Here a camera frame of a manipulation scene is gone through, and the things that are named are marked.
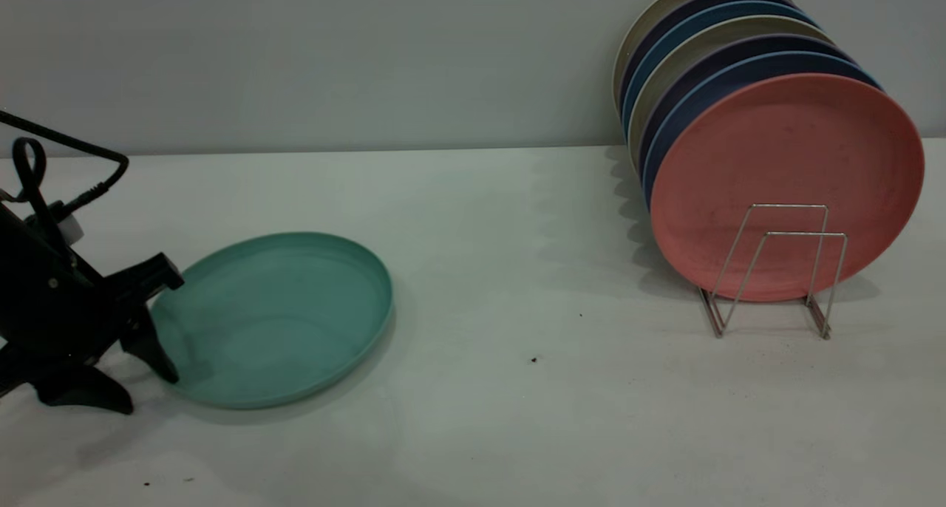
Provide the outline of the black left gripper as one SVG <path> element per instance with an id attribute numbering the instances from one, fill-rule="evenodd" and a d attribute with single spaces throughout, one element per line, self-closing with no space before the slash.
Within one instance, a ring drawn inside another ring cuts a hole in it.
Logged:
<path id="1" fill-rule="evenodd" d="M 132 414 L 132 397 L 99 371 L 118 343 L 163 381 L 180 377 L 159 342 L 148 301 L 183 285 L 165 254 L 102 276 L 71 248 L 54 250 L 27 222 L 2 210 L 2 393 L 33 386 L 47 406 Z"/>

